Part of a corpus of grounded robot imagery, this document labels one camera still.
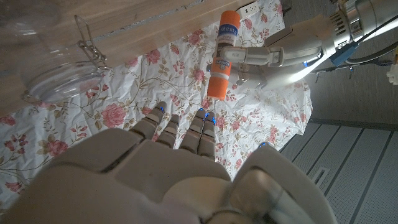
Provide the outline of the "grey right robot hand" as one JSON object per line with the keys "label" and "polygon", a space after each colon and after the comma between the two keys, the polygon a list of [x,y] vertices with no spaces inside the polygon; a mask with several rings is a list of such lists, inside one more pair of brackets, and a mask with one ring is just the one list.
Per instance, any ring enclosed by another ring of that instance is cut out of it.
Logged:
{"label": "grey right robot hand", "polygon": [[3,223],[335,223],[322,191],[270,144],[235,177],[215,161],[215,116],[198,110],[174,148],[158,103],[131,129],[107,129],[47,164]]}

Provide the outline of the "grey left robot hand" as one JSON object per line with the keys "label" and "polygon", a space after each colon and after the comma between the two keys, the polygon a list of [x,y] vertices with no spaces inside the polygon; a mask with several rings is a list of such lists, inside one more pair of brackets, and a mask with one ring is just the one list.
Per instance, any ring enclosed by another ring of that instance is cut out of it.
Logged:
{"label": "grey left robot hand", "polygon": [[219,48],[209,66],[208,92],[222,90],[229,83],[275,90],[301,80],[335,52],[333,23],[319,15],[282,29],[262,47]]}

